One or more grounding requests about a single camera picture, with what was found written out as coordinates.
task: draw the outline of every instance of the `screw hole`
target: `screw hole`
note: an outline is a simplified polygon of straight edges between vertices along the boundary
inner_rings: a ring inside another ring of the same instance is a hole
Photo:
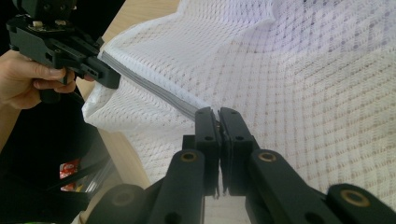
[[[193,152],[186,152],[181,155],[181,160],[190,162],[190,161],[195,161],[197,159],[197,155]]]
[[[276,161],[276,156],[269,152],[260,153],[259,158],[262,161]]]
[[[341,197],[350,204],[353,204],[358,207],[368,207],[370,206],[370,201],[366,198],[366,196],[352,189],[343,189],[341,190]]]

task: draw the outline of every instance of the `black object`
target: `black object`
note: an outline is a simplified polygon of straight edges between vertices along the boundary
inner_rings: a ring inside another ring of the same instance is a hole
[[[325,195],[309,188],[280,154],[258,147],[237,111],[222,108],[219,117],[216,123],[209,107],[198,110],[195,136],[184,136],[166,176],[146,190],[111,189],[88,224],[203,223],[205,196],[218,187],[219,160],[227,174],[223,185],[246,196],[251,223],[396,223],[394,211],[364,189],[339,184]]]
[[[79,0],[78,10],[72,11],[70,21],[97,39],[123,2]],[[18,11],[11,0],[2,1],[0,11],[0,50],[4,53],[9,50],[6,22]],[[59,188],[97,171],[109,159],[96,128],[82,117],[81,102],[73,98],[77,94],[78,89],[62,94],[58,104],[39,104],[21,111],[0,154],[0,223],[70,223],[87,206],[86,194],[61,192]],[[61,163],[84,158],[88,152],[97,150],[104,155],[95,154],[98,159],[95,165],[60,180]]]
[[[8,21],[11,49],[50,67],[68,67],[82,78],[88,74],[110,89],[119,86],[120,74],[97,59],[103,41],[93,40],[68,21],[76,0],[15,0],[14,4],[28,15]],[[67,83],[66,78],[60,81]],[[52,90],[40,92],[40,97],[44,103],[60,101],[59,93]]]

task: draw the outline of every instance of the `white mesh cloth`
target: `white mesh cloth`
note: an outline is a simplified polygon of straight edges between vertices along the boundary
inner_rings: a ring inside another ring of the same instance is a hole
[[[311,187],[395,209],[395,24],[394,0],[185,0],[107,44],[120,88],[96,85],[85,119],[123,132],[154,182],[197,108],[230,107]],[[242,201],[209,199],[205,223],[248,223]]]

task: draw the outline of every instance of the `black plastic part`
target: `black plastic part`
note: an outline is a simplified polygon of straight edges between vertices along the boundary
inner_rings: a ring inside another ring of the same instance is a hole
[[[204,221],[204,155],[181,150],[173,157],[148,223],[201,224]]]
[[[250,186],[247,191],[245,207],[251,224],[274,223],[267,206],[254,185]]]
[[[341,223],[280,154],[254,151],[249,172],[275,223]]]
[[[15,7],[37,21],[67,20],[77,0],[13,0]]]
[[[61,101],[61,94],[53,89],[42,90],[40,92],[40,100],[45,104],[56,104]]]
[[[195,149],[205,155],[205,195],[219,188],[220,134],[210,107],[195,112]]]
[[[230,195],[244,196],[250,183],[248,160],[251,152],[257,149],[257,143],[239,112],[223,107],[219,116],[224,190],[228,187]]]
[[[26,17],[15,17],[8,21],[12,49],[49,67],[69,67],[77,74],[88,74],[110,89],[119,86],[120,74],[97,59],[100,46],[90,43],[91,39],[79,33],[72,24],[51,25],[47,28],[49,31],[38,32],[29,22]],[[53,93],[44,95],[43,102],[53,103],[57,99]]]
[[[367,190],[353,185],[331,186],[326,203],[344,223],[396,223],[396,214],[391,208]]]
[[[144,224],[148,216],[146,193],[138,186],[118,185],[93,208],[87,224]]]

